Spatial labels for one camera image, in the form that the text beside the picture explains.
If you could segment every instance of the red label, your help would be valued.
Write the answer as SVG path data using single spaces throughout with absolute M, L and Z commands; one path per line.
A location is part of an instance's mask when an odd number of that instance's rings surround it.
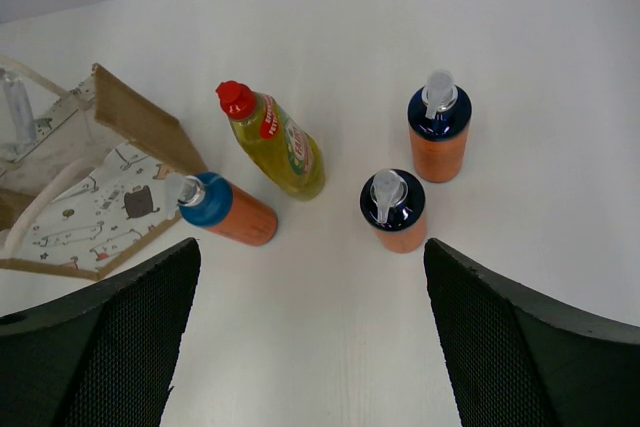
M 278 115 L 276 114 L 275 109 L 275 100 L 273 97 L 269 97 L 268 95 L 264 95 L 264 119 L 262 119 L 262 124 L 260 125 L 260 136 L 263 139 L 270 139 L 276 132 L 278 132 L 278 128 L 280 127 L 280 122 L 278 121 Z

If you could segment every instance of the yellow dish soap bottle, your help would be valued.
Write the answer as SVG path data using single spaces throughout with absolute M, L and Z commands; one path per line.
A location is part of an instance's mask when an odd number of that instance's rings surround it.
M 309 200 L 324 187 L 322 154 L 278 103 L 234 80 L 216 89 L 233 133 L 262 171 L 287 194 Z

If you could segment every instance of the dark blue bottle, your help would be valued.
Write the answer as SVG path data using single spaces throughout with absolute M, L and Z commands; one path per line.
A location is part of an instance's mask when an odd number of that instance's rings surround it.
M 412 252 L 427 235 L 425 195 L 409 172 L 384 169 L 360 193 L 360 210 L 382 244 L 398 253 Z

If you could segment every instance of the soap dispenser bottle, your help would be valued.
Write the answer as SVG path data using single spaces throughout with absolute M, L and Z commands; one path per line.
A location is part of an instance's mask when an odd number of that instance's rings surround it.
M 360 193 L 360 210 L 393 252 L 412 252 L 427 236 L 424 189 L 404 170 L 384 169 L 371 177 Z
M 471 100 L 446 70 L 437 70 L 418 90 L 407 112 L 416 172 L 429 182 L 446 182 L 462 168 L 469 134 Z
M 170 219 L 179 208 L 190 224 L 248 245 L 266 244 L 278 228 L 271 207 L 213 172 L 169 174 L 165 198 Z

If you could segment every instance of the white pump head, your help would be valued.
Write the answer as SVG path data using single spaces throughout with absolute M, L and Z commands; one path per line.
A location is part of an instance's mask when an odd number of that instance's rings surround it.
M 397 205 L 407 193 L 407 183 L 394 170 L 384 169 L 373 176 L 371 194 L 378 206 L 378 223 L 389 218 L 389 209 Z
M 194 204 L 202 192 L 202 184 L 196 177 L 185 177 L 175 172 L 169 174 L 164 181 L 167 219 L 175 217 L 178 204 Z
M 436 70 L 422 89 L 422 102 L 427 106 L 425 116 L 435 119 L 440 108 L 449 106 L 457 97 L 458 90 L 453 82 L 453 75 L 446 70 Z

